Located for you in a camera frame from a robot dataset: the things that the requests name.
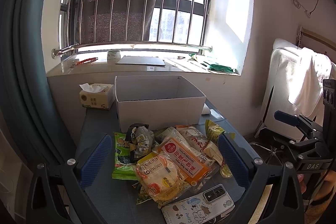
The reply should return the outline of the clear jelly cup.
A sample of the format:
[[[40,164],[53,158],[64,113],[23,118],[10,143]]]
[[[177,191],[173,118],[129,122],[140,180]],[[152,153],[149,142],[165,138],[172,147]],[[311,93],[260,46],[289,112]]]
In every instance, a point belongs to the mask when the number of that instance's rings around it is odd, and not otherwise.
[[[223,178],[231,178],[232,177],[232,172],[231,170],[229,169],[228,165],[227,164],[223,164],[221,165],[220,167],[220,174]]]

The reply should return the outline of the green seaweed snack bag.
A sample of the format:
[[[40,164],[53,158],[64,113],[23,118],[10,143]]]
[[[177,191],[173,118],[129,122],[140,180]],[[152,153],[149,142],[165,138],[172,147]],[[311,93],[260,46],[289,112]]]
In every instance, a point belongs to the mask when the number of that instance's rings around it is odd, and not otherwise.
[[[116,180],[137,181],[130,158],[129,141],[126,134],[114,132],[114,169],[112,178]]]

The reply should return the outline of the orange Indian flying cake pack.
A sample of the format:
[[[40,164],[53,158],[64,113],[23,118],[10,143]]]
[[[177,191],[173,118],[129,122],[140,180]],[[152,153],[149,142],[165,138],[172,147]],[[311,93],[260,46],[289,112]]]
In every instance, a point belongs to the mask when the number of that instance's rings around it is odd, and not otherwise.
[[[218,171],[218,165],[213,159],[195,150],[184,138],[167,136],[156,149],[158,152],[164,151],[169,155],[194,193],[201,190]]]

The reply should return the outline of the white red cartoon snack bag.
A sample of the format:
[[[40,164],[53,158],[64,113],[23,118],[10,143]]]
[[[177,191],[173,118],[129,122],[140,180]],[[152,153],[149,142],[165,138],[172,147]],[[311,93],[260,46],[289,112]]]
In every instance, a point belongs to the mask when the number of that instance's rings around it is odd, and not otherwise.
[[[215,160],[219,165],[222,165],[223,156],[218,146],[207,139],[197,128],[194,126],[177,126],[176,129],[191,147]]]

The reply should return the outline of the black kuromi snack bag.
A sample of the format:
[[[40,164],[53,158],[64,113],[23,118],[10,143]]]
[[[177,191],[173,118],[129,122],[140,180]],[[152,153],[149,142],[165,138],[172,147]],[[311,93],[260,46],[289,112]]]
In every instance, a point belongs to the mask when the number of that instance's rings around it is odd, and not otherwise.
[[[128,128],[125,141],[129,143],[130,162],[135,163],[151,153],[155,143],[154,132],[148,124],[135,123]]]

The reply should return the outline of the yellow round cake pack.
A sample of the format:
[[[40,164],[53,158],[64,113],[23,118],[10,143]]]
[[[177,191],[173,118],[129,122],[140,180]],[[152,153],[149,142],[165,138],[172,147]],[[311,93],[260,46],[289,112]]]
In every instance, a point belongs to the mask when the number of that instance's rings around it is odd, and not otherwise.
[[[186,176],[165,151],[133,166],[145,192],[161,208],[181,197],[189,188]]]

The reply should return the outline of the green garlic peas bag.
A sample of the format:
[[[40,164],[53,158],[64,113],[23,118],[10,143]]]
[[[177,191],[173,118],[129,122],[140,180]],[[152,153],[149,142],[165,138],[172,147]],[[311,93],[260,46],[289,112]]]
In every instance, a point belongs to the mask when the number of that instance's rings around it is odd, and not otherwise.
[[[219,137],[223,134],[228,135],[233,140],[236,136],[234,132],[226,132],[220,125],[209,119],[205,121],[205,131],[207,139],[216,145],[218,145]]]

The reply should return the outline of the white text snack bag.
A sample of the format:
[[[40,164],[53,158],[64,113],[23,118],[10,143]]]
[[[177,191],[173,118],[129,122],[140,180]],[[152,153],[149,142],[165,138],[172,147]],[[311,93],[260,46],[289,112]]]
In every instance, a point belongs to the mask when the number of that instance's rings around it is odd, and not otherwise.
[[[154,138],[157,143],[162,143],[167,137],[173,137],[178,141],[185,140],[181,133],[174,127],[164,128],[154,133]]]

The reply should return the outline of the white towel on chair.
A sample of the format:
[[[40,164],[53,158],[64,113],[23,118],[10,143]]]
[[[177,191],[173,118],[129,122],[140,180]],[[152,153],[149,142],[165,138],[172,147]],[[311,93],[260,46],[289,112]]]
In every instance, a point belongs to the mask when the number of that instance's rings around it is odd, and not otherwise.
[[[323,80],[335,79],[335,63],[309,48],[300,49],[299,56],[289,83],[288,101],[308,117],[322,97]]]

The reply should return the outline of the phone with cartoon case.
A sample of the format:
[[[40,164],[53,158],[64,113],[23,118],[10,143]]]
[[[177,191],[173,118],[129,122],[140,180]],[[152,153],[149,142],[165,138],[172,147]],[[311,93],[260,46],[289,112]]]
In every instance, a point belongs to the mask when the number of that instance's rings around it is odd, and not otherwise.
[[[217,223],[235,208],[222,184],[162,208],[166,223]]]

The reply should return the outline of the tissue pack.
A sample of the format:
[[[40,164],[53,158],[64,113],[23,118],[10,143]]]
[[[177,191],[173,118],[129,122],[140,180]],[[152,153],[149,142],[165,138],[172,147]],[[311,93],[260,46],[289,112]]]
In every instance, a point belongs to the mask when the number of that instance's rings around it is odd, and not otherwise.
[[[81,84],[81,105],[85,108],[109,110],[115,101],[113,84]]]

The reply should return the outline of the green plastic bag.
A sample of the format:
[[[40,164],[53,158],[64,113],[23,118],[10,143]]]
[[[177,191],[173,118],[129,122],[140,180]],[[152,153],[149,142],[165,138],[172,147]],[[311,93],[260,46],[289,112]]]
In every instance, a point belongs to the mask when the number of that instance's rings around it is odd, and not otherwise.
[[[214,59],[212,57],[197,55],[195,53],[190,53],[189,56],[191,60],[198,62],[200,65],[202,65],[209,71],[215,71],[215,72],[220,72],[220,73],[230,73],[230,74],[236,73],[236,69],[220,64],[217,61],[217,59]]]

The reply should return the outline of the white cardboard box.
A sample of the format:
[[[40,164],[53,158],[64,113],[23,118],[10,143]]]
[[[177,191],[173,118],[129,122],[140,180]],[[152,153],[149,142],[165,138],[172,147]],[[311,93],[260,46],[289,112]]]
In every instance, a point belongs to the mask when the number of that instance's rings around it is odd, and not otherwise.
[[[184,77],[117,76],[114,80],[122,132],[135,123],[150,130],[198,124],[206,95]]]

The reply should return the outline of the tape roll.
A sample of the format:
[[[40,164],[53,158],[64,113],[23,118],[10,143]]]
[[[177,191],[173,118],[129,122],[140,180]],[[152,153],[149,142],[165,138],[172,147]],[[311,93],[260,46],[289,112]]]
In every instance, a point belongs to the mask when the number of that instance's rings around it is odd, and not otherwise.
[[[119,50],[111,50],[107,52],[107,60],[108,61],[118,61],[121,59],[121,51]]]

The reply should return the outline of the grey flat board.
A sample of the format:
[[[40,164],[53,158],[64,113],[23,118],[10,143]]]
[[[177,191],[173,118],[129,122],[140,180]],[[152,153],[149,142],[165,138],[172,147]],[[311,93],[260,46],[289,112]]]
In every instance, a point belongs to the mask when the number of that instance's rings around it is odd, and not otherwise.
[[[163,59],[159,57],[146,56],[124,56],[117,64],[122,65],[147,65],[147,66],[165,66]]]

